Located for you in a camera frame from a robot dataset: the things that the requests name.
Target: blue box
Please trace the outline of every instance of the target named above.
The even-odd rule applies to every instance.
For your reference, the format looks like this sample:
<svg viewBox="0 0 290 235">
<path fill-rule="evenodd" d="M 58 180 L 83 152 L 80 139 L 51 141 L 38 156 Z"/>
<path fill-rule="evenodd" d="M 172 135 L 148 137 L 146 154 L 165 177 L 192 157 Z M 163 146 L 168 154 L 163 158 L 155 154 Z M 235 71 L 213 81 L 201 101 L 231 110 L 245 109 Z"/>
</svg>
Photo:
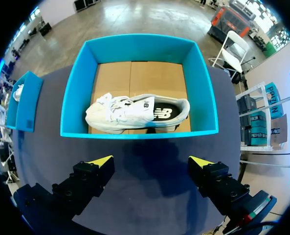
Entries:
<svg viewBox="0 0 290 235">
<path fill-rule="evenodd" d="M 251 127 L 267 127 L 266 113 L 258 111 L 254 114 L 250 114 L 250 125 Z"/>
<path fill-rule="evenodd" d="M 85 111 L 98 64 L 158 61 L 182 64 L 190 103 L 191 132 L 159 134 L 88 134 Z M 125 34 L 86 41 L 70 73 L 62 105 L 60 135 L 92 139 L 160 139 L 218 133 L 212 84 L 202 54 L 193 41 L 155 34 Z"/>
<path fill-rule="evenodd" d="M 251 145 L 267 144 L 267 129 L 261 126 L 251 128 Z"/>
<path fill-rule="evenodd" d="M 280 94 L 273 82 L 266 85 L 266 92 L 271 95 L 271 99 L 268 100 L 268 104 L 275 104 L 281 101 Z M 271 119 L 280 118 L 284 115 L 283 105 L 279 104 L 270 108 Z"/>
<path fill-rule="evenodd" d="M 13 93 L 22 84 L 24 87 L 20 101 L 17 102 L 13 98 Z M 34 132 L 36 107 L 42 84 L 42 79 L 28 71 L 13 85 L 7 112 L 6 126 L 8 128 Z"/>
</svg>

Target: table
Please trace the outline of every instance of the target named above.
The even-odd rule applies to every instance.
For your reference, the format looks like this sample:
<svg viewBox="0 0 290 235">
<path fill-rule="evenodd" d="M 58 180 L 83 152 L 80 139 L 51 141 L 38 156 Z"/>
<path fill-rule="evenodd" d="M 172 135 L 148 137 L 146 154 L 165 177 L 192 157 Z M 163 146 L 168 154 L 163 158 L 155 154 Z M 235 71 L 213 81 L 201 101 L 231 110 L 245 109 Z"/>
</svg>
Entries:
<svg viewBox="0 0 290 235">
<path fill-rule="evenodd" d="M 73 221 L 108 235 L 192 235 L 219 225 L 223 216 L 202 198 L 187 174 L 188 156 L 222 161 L 238 175 L 240 121 L 227 74 L 208 67 L 219 133 L 178 139 L 96 140 L 60 136 L 62 101 L 72 66 L 42 77 L 34 133 L 13 131 L 21 184 L 51 192 L 79 161 L 114 155 L 115 174 L 99 198 Z"/>
</svg>

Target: concrete floor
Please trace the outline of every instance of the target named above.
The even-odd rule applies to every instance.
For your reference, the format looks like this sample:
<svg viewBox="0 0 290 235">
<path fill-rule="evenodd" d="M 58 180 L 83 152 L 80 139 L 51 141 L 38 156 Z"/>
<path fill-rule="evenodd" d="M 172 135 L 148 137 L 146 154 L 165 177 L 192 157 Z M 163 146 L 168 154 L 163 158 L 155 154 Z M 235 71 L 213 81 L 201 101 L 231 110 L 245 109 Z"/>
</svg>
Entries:
<svg viewBox="0 0 290 235">
<path fill-rule="evenodd" d="M 100 3 L 72 15 L 54 25 L 42 37 L 34 36 L 17 61 L 12 79 L 19 79 L 26 71 L 38 76 L 74 63 L 84 41 L 126 33 L 156 33 L 182 37 L 195 41 L 207 64 L 215 57 L 221 44 L 207 34 L 214 10 L 194 0 L 102 0 Z M 256 57 L 251 64 L 257 66 L 265 56 L 247 36 L 250 45 L 246 59 Z"/>
</svg>

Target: shoe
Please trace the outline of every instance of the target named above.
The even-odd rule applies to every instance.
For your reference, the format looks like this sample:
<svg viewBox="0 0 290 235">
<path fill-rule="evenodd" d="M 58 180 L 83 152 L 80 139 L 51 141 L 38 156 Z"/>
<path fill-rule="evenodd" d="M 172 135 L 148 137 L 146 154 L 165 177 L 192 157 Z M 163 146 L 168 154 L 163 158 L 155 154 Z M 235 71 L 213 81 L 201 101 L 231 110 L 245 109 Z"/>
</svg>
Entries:
<svg viewBox="0 0 290 235">
<path fill-rule="evenodd" d="M 85 120 L 92 128 L 110 134 L 121 134 L 126 129 L 150 127 L 175 131 L 188 117 L 189 109 L 187 99 L 154 94 L 142 94 L 132 98 L 112 97 L 107 93 L 86 110 Z"/>
</svg>

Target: wall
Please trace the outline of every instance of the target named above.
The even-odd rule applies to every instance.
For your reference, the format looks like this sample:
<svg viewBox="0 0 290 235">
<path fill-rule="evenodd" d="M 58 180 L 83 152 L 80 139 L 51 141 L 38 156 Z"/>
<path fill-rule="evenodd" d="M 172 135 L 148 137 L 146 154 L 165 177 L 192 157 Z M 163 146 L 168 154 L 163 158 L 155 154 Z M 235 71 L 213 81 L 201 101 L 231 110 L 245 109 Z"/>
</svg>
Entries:
<svg viewBox="0 0 290 235">
<path fill-rule="evenodd" d="M 76 13 L 74 0 L 44 0 L 39 4 L 43 20 L 52 27 L 61 20 Z"/>
<path fill-rule="evenodd" d="M 290 96 L 290 43 L 280 51 L 265 60 L 262 64 L 246 74 L 248 87 L 251 88 L 265 81 L 266 84 L 274 82 L 282 99 Z M 288 142 L 282 150 L 273 152 L 259 152 L 262 154 L 288 154 L 290 153 L 290 101 L 283 104 L 284 113 L 287 114 Z M 249 155 L 249 161 L 290 165 L 289 155 Z M 273 212 L 282 214 L 290 203 L 290 168 L 251 165 L 246 166 L 242 180 L 243 184 L 250 185 L 252 194 L 264 190 L 275 196 L 278 201 Z"/>
<path fill-rule="evenodd" d="M 23 32 L 21 32 L 19 37 L 16 39 L 16 41 L 11 45 L 7 53 L 4 55 L 3 59 L 6 65 L 8 65 L 10 61 L 15 61 L 15 58 L 13 57 L 11 53 L 12 48 L 14 47 L 16 50 L 18 50 L 20 46 L 22 45 L 24 39 L 28 39 L 28 38 L 31 39 L 31 37 L 28 35 L 28 32 L 29 30 L 33 30 L 40 21 L 41 21 L 41 14 L 38 14 L 36 18 L 26 26 Z"/>
</svg>

